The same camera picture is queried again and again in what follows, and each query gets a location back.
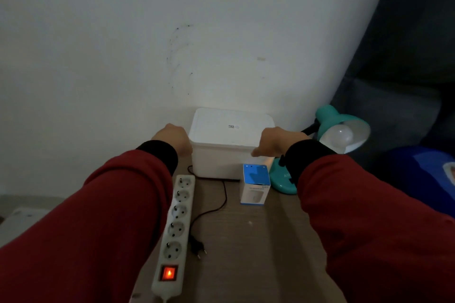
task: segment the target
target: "black cuff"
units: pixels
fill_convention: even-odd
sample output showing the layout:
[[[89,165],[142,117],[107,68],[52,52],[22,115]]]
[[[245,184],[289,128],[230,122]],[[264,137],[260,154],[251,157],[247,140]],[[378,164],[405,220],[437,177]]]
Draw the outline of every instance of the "black cuff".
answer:
[[[335,154],[335,151],[330,150],[326,145],[322,145],[317,140],[301,140],[287,150],[284,156],[284,162],[286,163],[287,171],[289,171],[292,180],[297,186],[300,175],[307,166],[321,157]]]
[[[178,164],[178,156],[175,149],[168,143],[161,140],[149,140],[142,143],[136,150],[145,151],[155,156],[164,163],[171,176],[174,174]]]

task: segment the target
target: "teal desk lamp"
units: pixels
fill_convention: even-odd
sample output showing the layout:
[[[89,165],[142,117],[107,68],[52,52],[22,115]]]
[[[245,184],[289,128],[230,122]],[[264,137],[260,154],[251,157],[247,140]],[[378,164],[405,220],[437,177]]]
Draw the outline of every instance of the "teal desk lamp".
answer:
[[[336,153],[354,151],[368,139],[371,129],[362,119],[348,114],[340,114],[327,104],[316,111],[316,120],[305,128],[303,133],[317,133],[316,139]],[[270,183],[277,191],[284,194],[297,194],[297,188],[291,175],[284,166],[284,156],[275,158],[269,172]]]

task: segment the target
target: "illuminated switch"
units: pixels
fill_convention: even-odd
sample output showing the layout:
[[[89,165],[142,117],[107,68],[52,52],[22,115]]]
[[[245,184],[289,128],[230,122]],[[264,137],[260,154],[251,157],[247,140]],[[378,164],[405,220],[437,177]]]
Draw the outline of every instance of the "illuminated switch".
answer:
[[[161,281],[173,281],[177,279],[177,269],[178,266],[166,266],[163,265],[161,269]]]

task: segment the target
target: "power strip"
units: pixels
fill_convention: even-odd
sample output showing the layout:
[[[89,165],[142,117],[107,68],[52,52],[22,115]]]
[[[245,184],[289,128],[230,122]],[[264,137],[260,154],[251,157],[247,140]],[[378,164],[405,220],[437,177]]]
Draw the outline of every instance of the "power strip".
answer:
[[[195,182],[193,175],[177,175],[174,183],[173,200],[151,285],[152,292],[164,302],[182,293]]]

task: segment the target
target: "person's left hand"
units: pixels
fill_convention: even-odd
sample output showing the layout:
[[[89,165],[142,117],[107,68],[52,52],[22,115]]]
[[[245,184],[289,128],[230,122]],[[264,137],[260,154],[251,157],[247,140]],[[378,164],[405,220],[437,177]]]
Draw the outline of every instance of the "person's left hand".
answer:
[[[168,123],[163,129],[159,130],[152,140],[161,140],[171,145],[177,155],[186,157],[193,153],[193,147],[190,144],[190,139],[183,127],[174,126]]]

